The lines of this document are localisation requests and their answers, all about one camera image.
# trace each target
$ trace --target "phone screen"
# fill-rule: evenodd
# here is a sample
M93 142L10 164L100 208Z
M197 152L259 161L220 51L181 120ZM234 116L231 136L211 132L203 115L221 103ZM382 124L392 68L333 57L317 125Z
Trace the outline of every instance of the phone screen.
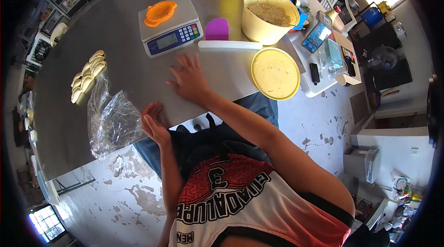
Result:
M310 53L314 53L330 36L332 31L322 22L318 22L308 36L303 40L302 46Z

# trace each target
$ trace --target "white trash bin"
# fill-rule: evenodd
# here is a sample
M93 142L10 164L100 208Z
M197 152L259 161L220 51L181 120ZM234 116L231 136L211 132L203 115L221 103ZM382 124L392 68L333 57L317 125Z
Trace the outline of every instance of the white trash bin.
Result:
M360 181L374 183L380 164L381 154L378 149L351 149L344 154L344 172Z

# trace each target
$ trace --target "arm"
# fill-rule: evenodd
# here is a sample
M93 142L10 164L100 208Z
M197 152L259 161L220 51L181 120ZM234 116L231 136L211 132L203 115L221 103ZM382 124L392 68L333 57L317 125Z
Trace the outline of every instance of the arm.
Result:
M142 130L158 145L160 149L160 167L162 171L162 192L167 220L163 227L157 246L167 246L171 226L177 216L177 203L183 187L182 177L177 165L168 130L157 121L162 110L159 102L151 103L142 112Z
M191 59L184 54L179 62L181 69L171 68L178 82L167 82L178 95L213 112L239 135L261 148L294 191L314 193L354 216L353 199L338 178L317 165L267 120L211 91L197 56Z

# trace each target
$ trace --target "hand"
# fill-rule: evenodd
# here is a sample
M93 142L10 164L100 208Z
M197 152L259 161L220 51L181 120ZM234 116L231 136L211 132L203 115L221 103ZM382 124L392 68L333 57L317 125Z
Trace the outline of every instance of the hand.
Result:
M157 120L162 105L157 102L149 104L140 114L142 120L142 130L154 140L159 147L171 144L171 135L168 130Z
M166 83L171 85L176 94L185 100L205 106L205 100L207 100L211 89L200 69L199 56L195 54L193 58L190 58L186 53L183 53L177 56L177 59L181 66L170 67L177 82L168 80Z

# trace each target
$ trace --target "black apron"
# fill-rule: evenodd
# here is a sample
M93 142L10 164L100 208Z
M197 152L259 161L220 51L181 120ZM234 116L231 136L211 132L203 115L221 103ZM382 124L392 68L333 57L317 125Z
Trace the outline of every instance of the black apron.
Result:
M241 137L225 122L216 126L209 113L206 118L210 123L208 129L196 133L170 131L182 178L187 180L194 167L214 156L219 156L220 161L227 161L228 154L238 154L269 162L268 156L261 149Z

